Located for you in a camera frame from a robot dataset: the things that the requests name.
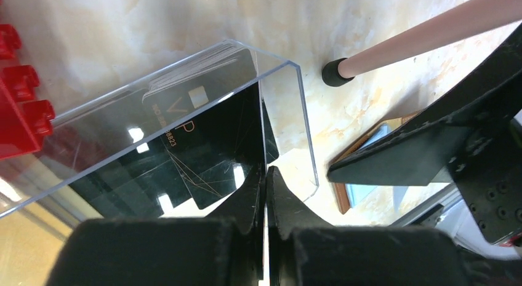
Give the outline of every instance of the black rubber foot cap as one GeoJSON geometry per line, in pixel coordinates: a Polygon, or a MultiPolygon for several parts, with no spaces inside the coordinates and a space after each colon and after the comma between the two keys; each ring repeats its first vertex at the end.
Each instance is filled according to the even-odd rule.
{"type": "Polygon", "coordinates": [[[337,68],[339,67],[339,63],[345,60],[346,58],[340,58],[338,60],[333,60],[326,64],[326,66],[323,67],[323,82],[332,87],[339,87],[342,86],[350,81],[353,80],[355,77],[351,78],[343,78],[340,74],[337,68]]]}

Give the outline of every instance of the white marble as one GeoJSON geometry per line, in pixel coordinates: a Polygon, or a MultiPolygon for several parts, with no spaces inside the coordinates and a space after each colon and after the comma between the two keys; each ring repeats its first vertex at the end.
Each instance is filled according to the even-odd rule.
{"type": "MultiPolygon", "coordinates": [[[[397,217],[391,189],[380,187],[342,216],[324,176],[327,162],[397,105],[395,114],[408,114],[442,96],[515,26],[366,73],[339,88],[326,87],[320,69],[464,1],[4,0],[0,17],[20,33],[23,60],[42,79],[39,97],[50,99],[58,113],[224,39],[298,63],[321,182],[307,204],[335,224],[386,224],[397,217]]],[[[277,111],[288,116],[285,107],[277,111]]],[[[278,127],[291,123],[289,118],[278,127]]],[[[438,189],[410,189],[401,211],[438,189]]]]}

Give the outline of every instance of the black plastic part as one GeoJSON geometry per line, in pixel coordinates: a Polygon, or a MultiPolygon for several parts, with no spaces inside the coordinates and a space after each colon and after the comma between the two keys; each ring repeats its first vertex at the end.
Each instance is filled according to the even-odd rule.
{"type": "Polygon", "coordinates": [[[333,61],[327,63],[323,67],[323,72],[322,72],[323,82],[326,85],[331,86],[331,87],[339,87],[339,86],[342,86],[342,85],[352,81],[353,78],[355,78],[355,77],[351,77],[351,78],[346,79],[339,74],[339,71],[338,71],[339,63],[345,59],[346,58],[340,58],[338,60],[333,60],[333,61]]]}
{"type": "Polygon", "coordinates": [[[452,240],[435,229],[298,229],[288,242],[296,283],[281,285],[472,285],[452,240]]]}
{"type": "Polygon", "coordinates": [[[253,167],[245,182],[206,218],[233,218],[250,246],[246,249],[249,263],[255,266],[257,279],[263,279],[263,227],[265,221],[265,168],[253,167]]]}
{"type": "Polygon", "coordinates": [[[522,26],[446,95],[398,130],[332,164],[328,179],[359,185],[454,181],[486,240],[522,232],[522,26]]]}
{"type": "Polygon", "coordinates": [[[521,285],[521,260],[489,260],[457,245],[472,285],[521,285]]]}
{"type": "Polygon", "coordinates": [[[225,219],[87,220],[46,285],[253,286],[249,244],[225,219]]]}
{"type": "Polygon", "coordinates": [[[270,285],[299,285],[292,231],[298,228],[333,228],[297,198],[286,186],[277,167],[267,173],[268,250],[270,285]]]}

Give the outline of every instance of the metal rod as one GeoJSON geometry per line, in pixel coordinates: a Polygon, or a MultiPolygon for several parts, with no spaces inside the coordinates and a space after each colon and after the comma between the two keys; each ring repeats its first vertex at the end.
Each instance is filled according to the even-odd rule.
{"type": "Polygon", "coordinates": [[[339,74],[356,75],[522,19],[522,0],[469,0],[339,63],[339,74]]]}
{"type": "Polygon", "coordinates": [[[460,195],[459,189],[457,189],[457,186],[454,183],[450,183],[442,190],[429,197],[426,201],[413,208],[410,212],[394,221],[390,226],[407,226],[437,204],[442,204],[444,210],[447,210],[460,200],[462,200],[462,196],[460,195]]]}

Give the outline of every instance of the black card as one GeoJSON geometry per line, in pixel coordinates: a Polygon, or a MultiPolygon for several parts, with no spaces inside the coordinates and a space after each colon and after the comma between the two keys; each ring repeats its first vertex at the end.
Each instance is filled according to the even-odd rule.
{"type": "Polygon", "coordinates": [[[160,138],[149,141],[146,151],[132,150],[70,186],[104,217],[159,217],[166,212],[160,197],[170,201],[168,208],[190,199],[160,138]]]}
{"type": "MultiPolygon", "coordinates": [[[[162,127],[176,122],[210,102],[219,100],[232,90],[257,77],[250,50],[238,50],[237,47],[233,46],[224,47],[223,50],[229,51],[226,54],[227,56],[220,58],[219,61],[212,63],[207,68],[200,68],[195,65],[181,67],[188,67],[188,70],[195,67],[198,70],[194,70],[194,72],[199,72],[198,74],[182,78],[180,75],[183,75],[185,70],[174,70],[157,80],[151,81],[149,92],[143,96],[143,106],[148,109],[150,115],[158,120],[162,127]]],[[[256,89],[259,88],[258,83],[253,86],[256,89]]],[[[279,157],[279,151],[263,100],[261,104],[267,164],[269,164],[279,157]]],[[[259,102],[255,105],[252,104],[252,106],[258,108],[259,102]]],[[[175,141],[169,142],[169,145],[174,144],[176,144],[175,141]]]]}
{"type": "Polygon", "coordinates": [[[198,207],[213,204],[264,162],[257,84],[161,138],[198,207]]]}

